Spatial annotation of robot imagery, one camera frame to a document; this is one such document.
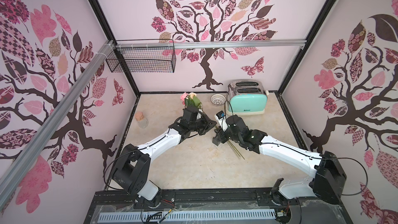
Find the pink artificial rose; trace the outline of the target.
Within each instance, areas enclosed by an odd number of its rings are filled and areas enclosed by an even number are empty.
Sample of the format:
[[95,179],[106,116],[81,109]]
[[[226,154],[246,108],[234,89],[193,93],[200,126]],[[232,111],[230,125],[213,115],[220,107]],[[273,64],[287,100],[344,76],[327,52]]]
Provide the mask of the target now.
[[[199,105],[201,105],[201,103],[199,103],[199,104],[196,104],[196,103],[195,103],[195,101],[194,101],[194,98],[195,98],[195,97],[197,97],[197,94],[196,94],[196,93],[194,93],[194,92],[186,93],[186,92],[185,92],[185,93],[183,93],[183,94],[181,95],[180,99],[182,100],[183,105],[185,105],[185,106],[190,105],[190,101],[193,102],[194,106],[199,106]],[[243,155],[237,150],[237,148],[236,148],[230,141],[227,141],[227,143],[228,143],[228,145],[230,146],[230,148],[233,150],[233,152],[237,155],[238,158],[245,159],[245,158],[243,157]]]

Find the peach artificial rose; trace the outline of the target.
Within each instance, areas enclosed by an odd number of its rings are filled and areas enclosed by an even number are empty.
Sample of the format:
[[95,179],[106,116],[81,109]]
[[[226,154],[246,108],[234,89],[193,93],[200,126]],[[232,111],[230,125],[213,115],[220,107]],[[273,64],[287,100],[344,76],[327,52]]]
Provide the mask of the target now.
[[[196,97],[196,95],[194,95],[192,93],[187,94],[185,99],[184,99],[185,105],[186,106],[187,105],[193,105],[193,106],[196,106],[196,107],[201,105],[201,101],[200,100],[195,101],[195,99],[194,99],[195,97]],[[230,148],[234,151],[234,153],[237,155],[238,158],[245,159],[243,157],[243,155],[237,150],[237,148],[230,141],[227,141],[227,143],[230,146]]]

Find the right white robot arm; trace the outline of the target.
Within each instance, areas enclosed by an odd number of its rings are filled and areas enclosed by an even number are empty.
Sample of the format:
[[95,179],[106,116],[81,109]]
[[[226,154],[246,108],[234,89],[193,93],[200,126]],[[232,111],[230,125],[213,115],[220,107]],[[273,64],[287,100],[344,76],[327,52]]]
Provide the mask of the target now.
[[215,145],[233,141],[241,148],[276,158],[306,174],[295,180],[279,178],[269,194],[274,204],[283,205],[288,200],[305,197],[316,197],[328,204],[340,203],[347,176],[335,154],[286,144],[263,131],[249,129],[237,115],[227,117],[220,111],[215,117],[220,124],[213,138]]

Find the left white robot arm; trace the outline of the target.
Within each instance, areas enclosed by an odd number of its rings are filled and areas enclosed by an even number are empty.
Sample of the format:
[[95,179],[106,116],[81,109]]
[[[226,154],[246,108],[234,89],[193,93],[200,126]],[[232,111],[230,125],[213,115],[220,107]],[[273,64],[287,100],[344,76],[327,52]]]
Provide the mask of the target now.
[[169,125],[162,135],[139,146],[126,145],[115,160],[110,172],[111,179],[129,195],[158,204],[161,189],[148,179],[151,163],[164,152],[191,138],[192,132],[204,135],[216,124],[198,107],[186,107],[183,115]]

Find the patterned white bowl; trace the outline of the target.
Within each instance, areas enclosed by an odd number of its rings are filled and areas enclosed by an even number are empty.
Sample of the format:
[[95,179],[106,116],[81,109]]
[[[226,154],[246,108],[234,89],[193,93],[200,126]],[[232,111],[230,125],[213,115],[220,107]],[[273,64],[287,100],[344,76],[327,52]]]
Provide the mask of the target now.
[[210,97],[210,101],[215,106],[222,106],[227,101],[223,94],[214,94]]

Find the mint green toaster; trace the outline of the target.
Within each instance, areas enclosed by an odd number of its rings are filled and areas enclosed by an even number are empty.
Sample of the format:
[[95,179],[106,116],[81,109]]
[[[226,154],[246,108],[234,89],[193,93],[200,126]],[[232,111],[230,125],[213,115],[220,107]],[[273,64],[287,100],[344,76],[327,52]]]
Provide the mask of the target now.
[[256,80],[237,80],[228,84],[227,115],[261,115],[265,113],[269,91]]

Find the rear aluminium frame rail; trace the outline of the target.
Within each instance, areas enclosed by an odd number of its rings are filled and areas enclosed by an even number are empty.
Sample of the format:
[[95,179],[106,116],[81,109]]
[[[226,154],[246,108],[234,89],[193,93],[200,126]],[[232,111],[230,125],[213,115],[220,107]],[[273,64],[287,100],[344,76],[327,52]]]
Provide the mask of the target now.
[[238,47],[279,47],[299,46],[307,43],[304,39],[271,39],[271,40],[243,40],[243,41],[205,41],[182,42],[172,40],[170,43],[150,43],[150,39],[118,40],[117,48],[161,48],[161,49],[197,49],[197,48],[238,48]]

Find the aluminium frame rail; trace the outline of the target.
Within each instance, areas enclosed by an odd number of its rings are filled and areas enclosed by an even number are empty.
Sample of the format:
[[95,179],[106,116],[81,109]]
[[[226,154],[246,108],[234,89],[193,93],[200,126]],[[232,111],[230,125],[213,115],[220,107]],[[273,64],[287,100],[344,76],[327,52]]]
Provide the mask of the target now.
[[1,178],[1,208],[4,208],[4,205],[8,202],[12,193],[26,176],[37,157],[40,155],[69,110],[72,108],[73,104],[82,94],[85,86],[89,84],[97,69],[113,52],[114,47],[115,42],[113,40],[108,40],[103,44],[100,50],[95,54],[94,60],[89,63],[85,71],[80,75],[65,97],[57,105],[54,112],[38,129],[33,139],[5,172]]
[[172,40],[170,43],[150,43],[150,39],[118,40],[117,48],[161,48],[161,49],[197,49],[197,48],[238,48],[238,47],[279,47],[299,46],[307,43],[304,39],[271,39],[271,40],[243,40],[243,41],[205,41],[182,42]]

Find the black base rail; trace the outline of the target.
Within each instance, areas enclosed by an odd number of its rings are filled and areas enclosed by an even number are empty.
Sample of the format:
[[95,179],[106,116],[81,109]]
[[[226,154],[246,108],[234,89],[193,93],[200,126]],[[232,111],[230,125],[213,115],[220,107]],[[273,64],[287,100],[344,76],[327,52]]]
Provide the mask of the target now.
[[331,205],[317,198],[295,198],[283,205],[274,204],[270,188],[167,189],[156,207],[123,191],[95,193],[85,224],[98,224],[100,213],[205,211],[231,209],[273,209],[276,219],[238,221],[193,221],[179,224],[351,224],[342,204]]

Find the left aluminium frame rail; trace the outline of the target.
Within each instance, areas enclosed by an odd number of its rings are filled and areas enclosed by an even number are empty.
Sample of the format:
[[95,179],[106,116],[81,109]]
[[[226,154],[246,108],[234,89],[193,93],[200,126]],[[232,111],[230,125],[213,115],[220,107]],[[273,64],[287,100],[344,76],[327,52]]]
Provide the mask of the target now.
[[72,108],[73,104],[82,94],[85,86],[89,84],[97,69],[113,52],[114,47],[115,42],[113,40],[108,40],[103,44],[100,50],[95,54],[94,60],[89,63],[85,71],[80,75],[65,97],[57,105],[54,112],[38,129],[33,139],[5,172],[1,178],[1,208],[4,208],[4,205],[8,202],[12,193],[26,176],[37,157],[40,155],[69,110]]

